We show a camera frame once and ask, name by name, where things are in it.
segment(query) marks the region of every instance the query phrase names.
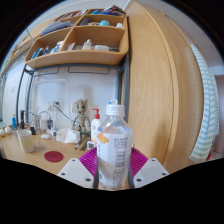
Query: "plastic water bottle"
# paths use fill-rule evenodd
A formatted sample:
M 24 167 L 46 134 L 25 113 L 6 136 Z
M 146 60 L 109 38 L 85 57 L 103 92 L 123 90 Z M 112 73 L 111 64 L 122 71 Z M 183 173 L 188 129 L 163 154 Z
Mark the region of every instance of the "plastic water bottle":
M 123 120 L 124 105 L 113 100 L 106 108 L 107 119 L 97 129 L 99 189 L 123 190 L 128 177 L 133 131 Z

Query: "toy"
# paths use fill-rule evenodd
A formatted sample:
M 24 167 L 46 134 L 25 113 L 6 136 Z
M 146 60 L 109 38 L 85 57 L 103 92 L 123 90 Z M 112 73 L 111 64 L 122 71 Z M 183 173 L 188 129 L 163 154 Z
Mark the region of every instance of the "toy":
M 87 107 L 87 99 L 83 100 L 80 98 L 76 104 L 77 104 L 78 115 L 73 122 L 73 128 L 77 131 L 85 132 L 86 131 L 85 121 L 86 120 L 88 121 L 88 124 L 90 127 L 90 120 L 89 120 L 88 116 L 85 115 L 85 111 L 86 111 L 86 107 Z

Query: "cup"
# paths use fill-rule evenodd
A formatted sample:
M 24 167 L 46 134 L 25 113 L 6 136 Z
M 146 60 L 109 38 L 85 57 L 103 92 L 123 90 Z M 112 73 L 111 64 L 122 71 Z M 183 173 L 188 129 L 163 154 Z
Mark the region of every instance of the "cup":
M 6 128 L 5 128 L 5 133 L 6 133 L 6 134 L 9 135 L 11 132 L 12 132 L 12 129 L 11 129 L 10 127 L 6 127 Z
M 5 130 L 2 128 L 2 129 L 0 129 L 0 135 L 3 137 L 3 136 L 5 136 Z
M 99 25 L 100 26 L 109 26 L 110 23 L 107 20 L 102 20 Z
M 17 132 L 20 146 L 25 153 L 33 152 L 34 143 L 32 139 L 32 132 L 29 130 L 20 130 Z

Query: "wall shelf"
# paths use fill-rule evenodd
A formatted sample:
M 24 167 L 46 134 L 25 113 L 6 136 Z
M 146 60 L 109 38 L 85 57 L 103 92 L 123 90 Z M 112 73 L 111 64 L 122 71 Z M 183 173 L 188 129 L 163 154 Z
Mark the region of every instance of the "wall shelf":
M 91 15 L 90 13 L 95 10 L 96 9 L 90 9 L 81 16 L 74 16 L 61 20 L 61 22 L 70 21 L 73 23 L 72 27 L 54 31 L 44 36 L 41 36 L 40 34 L 31 46 L 25 58 L 25 64 L 31 68 L 68 63 L 118 65 L 127 53 L 129 46 L 127 18 L 125 15 Z M 85 18 L 89 18 L 89 23 L 99 23 L 102 20 L 107 20 L 113 27 L 98 25 L 79 26 Z M 121 23 L 124 28 L 116 28 L 117 23 Z M 117 47 L 119 52 L 82 50 L 82 47 L 80 46 L 82 46 L 88 39 L 91 40 L 93 46 L 106 45 L 108 47 Z M 31 60 L 33 53 L 38 47 L 46 48 L 49 46 L 49 48 L 53 48 L 59 41 L 63 41 L 63 45 L 59 52 L 39 56 Z M 74 50 L 67 51 L 68 45 L 74 42 Z

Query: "desk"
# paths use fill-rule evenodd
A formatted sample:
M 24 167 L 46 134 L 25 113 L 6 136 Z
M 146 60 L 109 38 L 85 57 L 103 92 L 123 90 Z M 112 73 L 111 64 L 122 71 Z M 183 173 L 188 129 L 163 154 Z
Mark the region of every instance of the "desk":
M 88 150 L 80 149 L 85 144 L 85 140 L 75 149 L 76 144 L 64 144 L 56 141 L 55 137 L 49 140 L 42 139 L 39 135 L 32 135 L 35 143 L 35 149 L 32 153 L 24 153 L 20 147 L 19 139 L 16 134 L 0 136 L 0 148 L 3 149 L 6 159 L 34 165 L 45 171 L 57 175 L 60 170 L 71 158 L 79 159 Z M 44 158 L 44 154 L 49 151 L 61 152 L 64 158 L 59 162 L 49 162 Z M 128 178 L 126 180 L 126 189 L 129 189 Z

